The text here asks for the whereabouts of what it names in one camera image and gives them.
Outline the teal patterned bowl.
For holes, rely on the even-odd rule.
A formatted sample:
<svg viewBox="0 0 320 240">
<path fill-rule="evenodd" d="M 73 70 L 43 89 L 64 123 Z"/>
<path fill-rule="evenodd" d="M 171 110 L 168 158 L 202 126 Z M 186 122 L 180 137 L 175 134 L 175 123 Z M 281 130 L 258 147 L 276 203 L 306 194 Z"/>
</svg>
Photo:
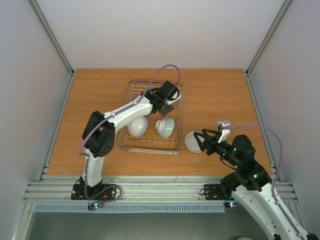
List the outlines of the teal patterned bowl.
<svg viewBox="0 0 320 240">
<path fill-rule="evenodd" d="M 174 130 L 174 126 L 174 119 L 172 117 L 165 117 L 156 122 L 155 129 L 160 137 L 168 139 Z"/>
</svg>

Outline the white ceramic bowl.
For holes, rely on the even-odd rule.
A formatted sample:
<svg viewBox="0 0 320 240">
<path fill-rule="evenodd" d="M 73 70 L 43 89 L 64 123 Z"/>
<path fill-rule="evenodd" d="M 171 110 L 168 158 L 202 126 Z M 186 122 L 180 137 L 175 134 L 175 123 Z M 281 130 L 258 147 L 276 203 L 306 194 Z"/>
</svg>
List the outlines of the white ceramic bowl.
<svg viewBox="0 0 320 240">
<path fill-rule="evenodd" d="M 148 119 L 141 116 L 127 124 L 129 134 L 134 138 L 140 138 L 148 127 Z"/>
</svg>

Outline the metal wire dish rack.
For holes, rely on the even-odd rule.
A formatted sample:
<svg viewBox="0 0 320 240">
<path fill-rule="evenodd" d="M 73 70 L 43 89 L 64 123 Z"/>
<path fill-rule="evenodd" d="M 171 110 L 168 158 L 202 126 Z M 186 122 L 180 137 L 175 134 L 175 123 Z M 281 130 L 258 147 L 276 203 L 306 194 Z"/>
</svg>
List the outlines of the metal wire dish rack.
<svg viewBox="0 0 320 240">
<path fill-rule="evenodd" d="M 130 103 L 132 100 L 140 97 L 140 94 L 146 89 L 148 81 L 131 80 L 128 83 L 124 104 Z M 182 149 L 183 141 L 183 85 L 179 83 L 177 86 L 181 95 L 180 99 L 171 103 L 173 110 L 166 116 L 161 116 L 158 112 L 147 115 L 148 126 L 144 134 L 139 137 L 130 135 L 128 127 L 125 126 L 117 132 L 117 146 L 127 152 L 150 153 L 177 155 Z M 164 139 L 156 130 L 156 123 L 163 118 L 173 118 L 174 128 L 171 135 Z"/>
</svg>

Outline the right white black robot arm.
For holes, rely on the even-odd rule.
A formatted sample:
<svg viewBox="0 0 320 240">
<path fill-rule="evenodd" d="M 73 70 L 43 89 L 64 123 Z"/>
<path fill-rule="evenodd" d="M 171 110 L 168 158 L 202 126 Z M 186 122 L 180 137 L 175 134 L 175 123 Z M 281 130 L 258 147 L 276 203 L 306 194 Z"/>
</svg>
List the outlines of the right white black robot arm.
<svg viewBox="0 0 320 240">
<path fill-rule="evenodd" d="M 193 134 L 201 151 L 219 155 L 235 169 L 220 180 L 221 194 L 240 203 L 270 240 L 316 240 L 288 210 L 275 182 L 255 160 L 256 150 L 246 135 L 227 143 L 222 131 L 203 129 Z"/>
</svg>

